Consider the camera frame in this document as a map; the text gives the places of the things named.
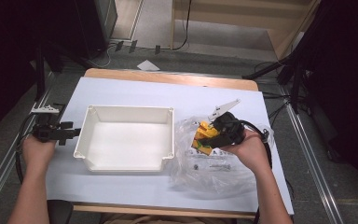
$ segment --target white table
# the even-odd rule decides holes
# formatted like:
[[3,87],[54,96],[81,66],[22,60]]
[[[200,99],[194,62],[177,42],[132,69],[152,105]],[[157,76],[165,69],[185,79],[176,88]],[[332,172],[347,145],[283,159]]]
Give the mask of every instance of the white table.
[[[115,71],[95,69],[88,71],[89,75],[112,72],[115,73]],[[124,74],[117,77],[119,79],[126,76],[128,79],[134,79],[131,74],[142,75],[132,72],[119,73]],[[153,76],[152,73],[144,73],[144,75]],[[155,75],[162,82],[166,82],[162,77],[175,77],[175,75]],[[209,77],[188,77],[189,80],[192,78],[211,81]],[[186,76],[178,76],[178,82],[179,79],[186,80]],[[215,78],[214,81],[219,83],[222,80],[227,79]],[[89,105],[169,106],[175,109],[175,120],[178,121],[192,116],[209,115],[216,105],[236,99],[241,99],[241,102],[230,112],[238,119],[269,125],[264,99],[259,91],[95,77],[80,79],[62,121],[73,121],[74,128],[81,127]],[[174,188],[167,171],[156,174],[121,175],[90,172],[83,161],[73,157],[76,142],[77,138],[68,140],[66,146],[57,146],[47,175],[48,199],[74,202],[75,210],[197,217],[251,217],[257,209],[255,190],[238,197],[219,198],[211,197],[209,194],[194,193],[188,189]],[[271,150],[273,173],[284,204],[292,215],[294,211],[277,148],[274,146]]]

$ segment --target person's left hand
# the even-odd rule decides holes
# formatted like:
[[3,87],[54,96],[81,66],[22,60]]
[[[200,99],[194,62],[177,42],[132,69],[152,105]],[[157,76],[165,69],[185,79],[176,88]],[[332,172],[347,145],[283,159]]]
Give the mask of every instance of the person's left hand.
[[27,171],[46,172],[54,155],[55,144],[56,141],[42,143],[34,136],[28,136],[22,143],[22,156],[27,165]]

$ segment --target metal stand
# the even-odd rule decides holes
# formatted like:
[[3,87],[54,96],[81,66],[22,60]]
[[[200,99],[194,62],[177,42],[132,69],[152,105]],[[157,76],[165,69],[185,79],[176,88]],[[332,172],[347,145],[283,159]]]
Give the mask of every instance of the metal stand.
[[16,4],[17,11],[20,12],[25,21],[28,21],[25,24],[28,30],[31,32],[32,38],[29,39],[29,44],[35,47],[35,60],[36,60],[36,97],[35,101],[37,102],[40,97],[45,92],[45,66],[44,60],[48,63],[51,71],[53,72],[61,72],[63,68],[62,61],[60,59],[60,54],[67,56],[69,59],[74,61],[75,63],[80,64],[86,69],[93,67],[93,65],[86,60],[80,58],[74,53],[66,50],[65,48],[48,41],[43,33],[40,31],[40,24],[37,23],[38,19],[35,18],[38,14],[30,13],[30,9],[28,8],[27,1],[20,1]]
[[305,67],[306,67],[304,63],[306,62],[306,59],[309,55],[309,51],[311,51],[311,46],[318,44],[317,41],[314,40],[315,36],[319,32],[318,27],[323,22],[324,17],[330,11],[331,6],[333,5],[327,3],[325,1],[321,2],[321,5],[319,6],[319,10],[315,15],[315,19],[313,20],[309,29],[304,34],[304,36],[298,43],[297,47],[293,50],[291,54],[279,60],[278,62],[273,63],[272,65],[269,65],[264,69],[261,69],[258,72],[255,72],[248,76],[242,76],[243,79],[255,79],[258,77],[262,77],[266,73],[271,72],[283,66],[283,69],[277,78],[278,83],[281,85],[285,85],[287,84],[287,82],[289,82],[292,76],[295,77],[293,80],[293,87],[291,89],[291,105],[294,111],[296,112],[296,114],[298,114],[297,100],[298,100],[299,86],[300,86],[301,78],[305,73]]

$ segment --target human arm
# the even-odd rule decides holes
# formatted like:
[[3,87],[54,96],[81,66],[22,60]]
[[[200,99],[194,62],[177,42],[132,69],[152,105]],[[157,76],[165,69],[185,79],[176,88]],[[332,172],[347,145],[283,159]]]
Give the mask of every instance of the human arm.
[[267,152],[260,136],[246,129],[244,136],[241,144],[222,149],[235,154],[255,174],[260,219],[263,223],[292,223],[269,167]]
[[54,148],[55,141],[41,143],[33,136],[24,140],[22,154],[27,170],[9,224],[49,223],[46,172]]

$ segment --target wooden board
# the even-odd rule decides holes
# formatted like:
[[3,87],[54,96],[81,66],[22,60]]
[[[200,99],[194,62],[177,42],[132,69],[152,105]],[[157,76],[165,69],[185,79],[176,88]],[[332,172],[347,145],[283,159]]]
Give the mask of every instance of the wooden board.
[[[186,20],[188,2],[173,0],[172,45],[174,20]],[[299,32],[305,31],[311,23],[311,15],[319,2],[320,0],[193,0],[189,19],[268,29],[275,54],[281,59]]]
[[226,88],[242,91],[258,91],[257,84],[252,80],[228,79],[220,77],[200,77],[191,75],[176,75],[156,72],[143,72],[131,70],[106,70],[91,68],[85,77],[102,77],[120,80],[146,81],[182,84],[191,86],[204,86]]
[[181,216],[181,217],[225,217],[225,218],[254,218],[254,213],[235,213],[222,211],[202,211],[169,209],[148,206],[129,207],[127,205],[103,205],[103,204],[74,204],[75,211],[98,212],[98,213],[120,213],[137,215],[155,215],[155,216]]

